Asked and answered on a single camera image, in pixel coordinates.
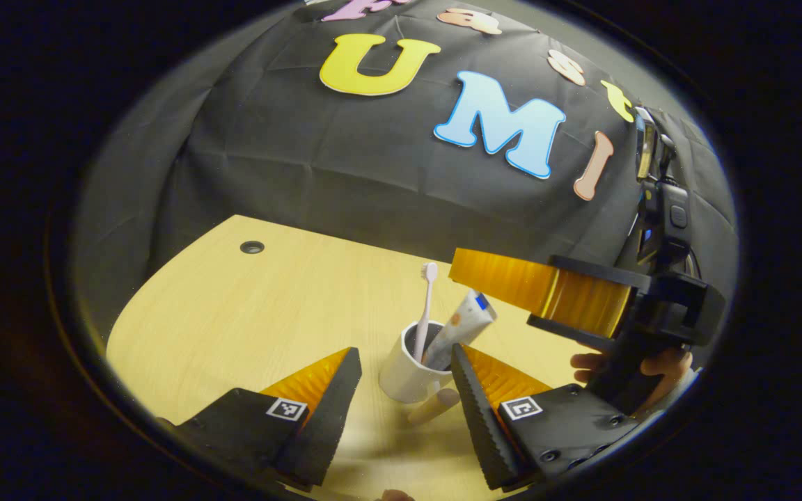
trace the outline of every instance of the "wooden table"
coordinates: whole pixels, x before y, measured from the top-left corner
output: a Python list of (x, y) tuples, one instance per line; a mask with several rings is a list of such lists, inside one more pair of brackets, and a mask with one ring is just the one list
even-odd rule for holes
[[(242, 253), (245, 241), (264, 251)], [(134, 396), (175, 424), (227, 390), (262, 390), (340, 349), (359, 348), (363, 376), (318, 499), (502, 498), (488, 491), (461, 406), (411, 427), (416, 405), (389, 399), (378, 373), (401, 329), (423, 313), (422, 257), (233, 216), (169, 261), (113, 328), (107, 359)], [(432, 318), (446, 321), (467, 287), (439, 263)], [(572, 383), (575, 342), (527, 326), (528, 312), (492, 301), (498, 319), (474, 348), (551, 387)]]

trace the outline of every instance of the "cup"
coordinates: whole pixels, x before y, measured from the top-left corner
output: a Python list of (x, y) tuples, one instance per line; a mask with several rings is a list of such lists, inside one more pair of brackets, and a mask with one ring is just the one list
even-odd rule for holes
[[(379, 387), (382, 391), (391, 399), (405, 404), (426, 400), (426, 397), (454, 378), (450, 371), (436, 371), (414, 360), (411, 351), (414, 350), (417, 323), (414, 321), (401, 331), (401, 336), (398, 336), (379, 371)], [(429, 322), (425, 348), (429, 348), (444, 326), (439, 321)]]

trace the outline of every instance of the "black cloth backdrop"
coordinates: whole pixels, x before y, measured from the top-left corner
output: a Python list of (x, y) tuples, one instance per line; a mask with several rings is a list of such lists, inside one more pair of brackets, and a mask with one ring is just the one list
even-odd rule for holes
[[(214, 42), (156, 83), (114, 128), (87, 171), (71, 242), (74, 298), (90, 333), (107, 340), (147, 278), (235, 214), (433, 260), (467, 247), (538, 262), (561, 254), (620, 264), (639, 200), (636, 133), (608, 105), (599, 80), (634, 104), (638, 89), (499, 13), (491, 14), (502, 35), (436, 19), (448, 7), (490, 13), (465, 3), (416, 0), (363, 19), (319, 22), (344, 3), (300, 7), (266, 31), (252, 22)], [(363, 59), (363, 74), (388, 71), (401, 38), (433, 42), (441, 53), (398, 93), (341, 94), (318, 74), (333, 39), (346, 33), (386, 38)], [(551, 69), (549, 49), (577, 61), (586, 86)], [(459, 97), (461, 70), (497, 79), (512, 110), (538, 98), (566, 113), (547, 180), (506, 162), (515, 139), (490, 155), (481, 138), (462, 148), (434, 136)], [(732, 298), (739, 242), (719, 160), (697, 126), (653, 112), (671, 129), (694, 190), (702, 276)], [(586, 202), (572, 185), (597, 130), (615, 153)]]

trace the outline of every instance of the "letter u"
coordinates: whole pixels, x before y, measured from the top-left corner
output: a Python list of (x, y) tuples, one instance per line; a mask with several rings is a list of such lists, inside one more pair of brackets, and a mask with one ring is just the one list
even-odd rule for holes
[(369, 77), (357, 72), (357, 66), (373, 45), (385, 42), (385, 37), (365, 33), (341, 35), (336, 48), (321, 67), (321, 82), (338, 92), (359, 95), (385, 95), (410, 85), (429, 54), (438, 54), (441, 47), (422, 40), (398, 40), (401, 54), (385, 75)]

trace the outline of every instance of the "letter m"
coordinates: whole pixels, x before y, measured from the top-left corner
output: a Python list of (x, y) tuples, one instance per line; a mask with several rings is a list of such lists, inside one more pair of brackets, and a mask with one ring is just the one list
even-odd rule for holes
[(518, 145), (506, 152), (506, 161), (541, 180), (550, 177), (550, 149), (565, 113), (542, 99), (532, 99), (512, 112), (500, 83), (492, 77), (474, 71), (459, 71), (457, 77), (462, 80), (462, 92), (448, 123), (435, 127), (435, 136), (455, 145), (474, 146), (478, 139), (472, 126), (479, 118), (486, 152), (499, 152), (521, 134)]

